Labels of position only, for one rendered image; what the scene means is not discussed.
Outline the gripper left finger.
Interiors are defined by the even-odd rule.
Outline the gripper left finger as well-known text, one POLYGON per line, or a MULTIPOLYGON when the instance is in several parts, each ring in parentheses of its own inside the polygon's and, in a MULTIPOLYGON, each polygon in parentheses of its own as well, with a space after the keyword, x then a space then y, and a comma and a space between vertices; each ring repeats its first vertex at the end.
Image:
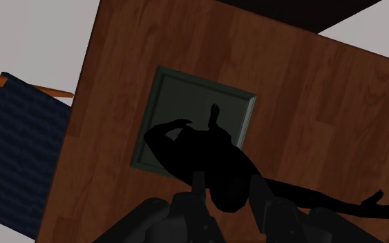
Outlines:
POLYGON ((212 243, 211 216, 205 204, 205 174, 192 175, 191 191, 171 202, 144 200, 93 243, 212 243))

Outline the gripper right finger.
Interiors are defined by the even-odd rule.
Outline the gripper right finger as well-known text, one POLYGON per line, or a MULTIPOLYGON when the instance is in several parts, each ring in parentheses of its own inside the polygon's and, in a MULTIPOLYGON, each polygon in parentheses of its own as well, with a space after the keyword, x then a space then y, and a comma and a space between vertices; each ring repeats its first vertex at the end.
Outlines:
POLYGON ((329 209, 300 211, 275 197, 260 175, 251 177, 249 205, 266 243, 383 243, 329 209))

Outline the brown wooden table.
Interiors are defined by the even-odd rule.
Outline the brown wooden table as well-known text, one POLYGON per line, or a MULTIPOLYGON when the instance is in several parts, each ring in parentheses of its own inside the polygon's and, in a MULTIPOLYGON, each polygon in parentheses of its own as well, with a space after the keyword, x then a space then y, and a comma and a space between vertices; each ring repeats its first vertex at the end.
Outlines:
POLYGON ((256 94, 265 177, 389 204, 389 59, 215 0, 100 0, 37 243, 91 243, 187 185, 130 167, 157 66, 256 94))

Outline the dark green square tray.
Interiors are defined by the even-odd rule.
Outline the dark green square tray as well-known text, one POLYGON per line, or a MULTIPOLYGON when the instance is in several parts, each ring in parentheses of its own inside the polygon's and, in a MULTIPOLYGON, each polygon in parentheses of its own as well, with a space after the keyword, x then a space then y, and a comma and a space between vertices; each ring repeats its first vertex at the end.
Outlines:
POLYGON ((220 107, 218 125, 231 135, 234 146, 242 148, 255 101, 254 93, 158 66, 130 166, 170 177, 144 142, 145 132, 179 118, 191 120, 197 130, 206 130, 212 104, 220 107))

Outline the blue wooden-framed chair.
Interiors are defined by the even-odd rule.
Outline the blue wooden-framed chair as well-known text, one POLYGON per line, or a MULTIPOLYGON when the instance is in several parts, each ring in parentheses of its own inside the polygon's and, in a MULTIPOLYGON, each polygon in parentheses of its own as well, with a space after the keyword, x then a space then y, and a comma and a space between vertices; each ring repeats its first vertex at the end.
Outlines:
POLYGON ((0 87, 0 224, 35 239, 70 106, 4 72, 0 87))

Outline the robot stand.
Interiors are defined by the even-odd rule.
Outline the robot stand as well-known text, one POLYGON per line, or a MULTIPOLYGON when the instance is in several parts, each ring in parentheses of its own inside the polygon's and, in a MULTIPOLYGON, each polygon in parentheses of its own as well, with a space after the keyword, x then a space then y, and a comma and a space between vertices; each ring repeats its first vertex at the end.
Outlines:
POLYGON ((381 0, 217 0, 316 34, 381 0))

